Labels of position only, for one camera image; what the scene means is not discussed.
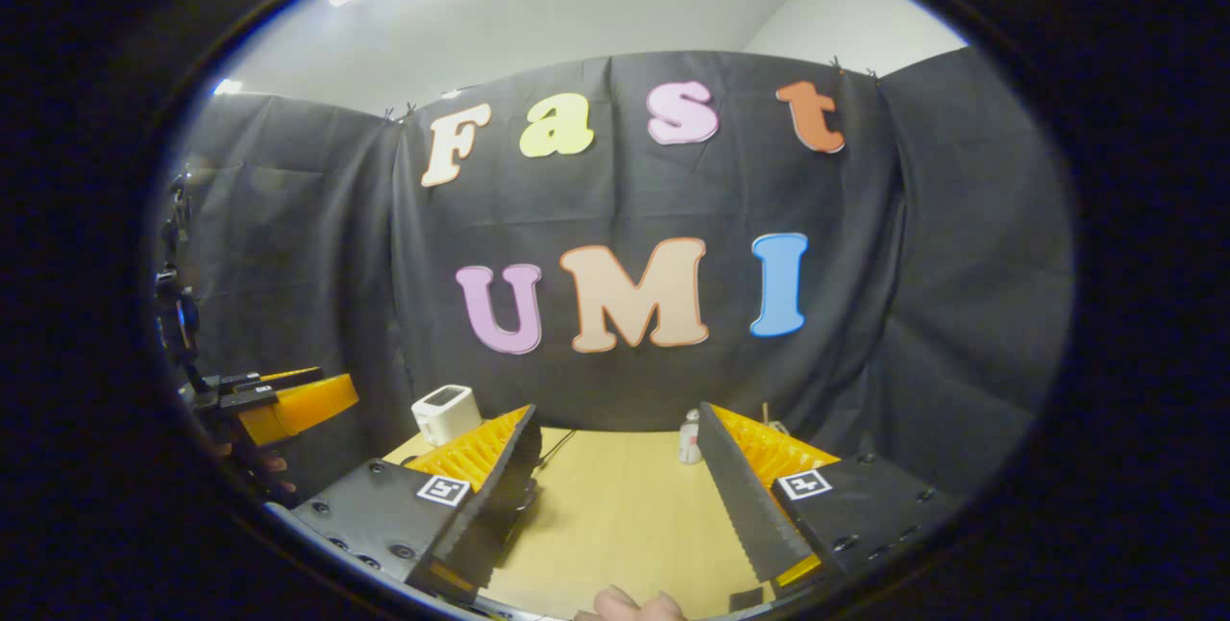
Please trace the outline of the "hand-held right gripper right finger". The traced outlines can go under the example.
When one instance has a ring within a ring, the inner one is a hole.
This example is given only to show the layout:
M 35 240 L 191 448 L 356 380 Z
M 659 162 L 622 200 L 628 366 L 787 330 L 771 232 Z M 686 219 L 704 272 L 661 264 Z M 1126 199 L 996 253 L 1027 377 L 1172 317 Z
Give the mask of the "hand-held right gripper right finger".
M 958 498 L 875 453 L 836 457 L 732 409 L 696 409 L 697 444 L 756 579 L 830 591 L 922 542 Z

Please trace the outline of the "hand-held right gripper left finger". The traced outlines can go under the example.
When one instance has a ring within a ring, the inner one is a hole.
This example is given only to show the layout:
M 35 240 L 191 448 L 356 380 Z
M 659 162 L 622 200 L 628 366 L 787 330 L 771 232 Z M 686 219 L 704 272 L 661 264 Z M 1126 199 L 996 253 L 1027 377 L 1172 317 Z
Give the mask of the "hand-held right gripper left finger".
M 368 460 L 292 515 L 395 584 L 475 603 L 531 498 L 541 449 L 526 405 L 408 464 Z

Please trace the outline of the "white box appliance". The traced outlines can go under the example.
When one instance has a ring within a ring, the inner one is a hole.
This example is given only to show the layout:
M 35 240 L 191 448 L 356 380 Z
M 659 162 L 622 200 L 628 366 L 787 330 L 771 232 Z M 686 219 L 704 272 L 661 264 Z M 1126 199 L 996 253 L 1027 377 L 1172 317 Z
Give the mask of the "white box appliance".
M 442 385 L 418 398 L 412 416 L 426 441 L 440 448 L 482 424 L 474 389 L 466 385 Z

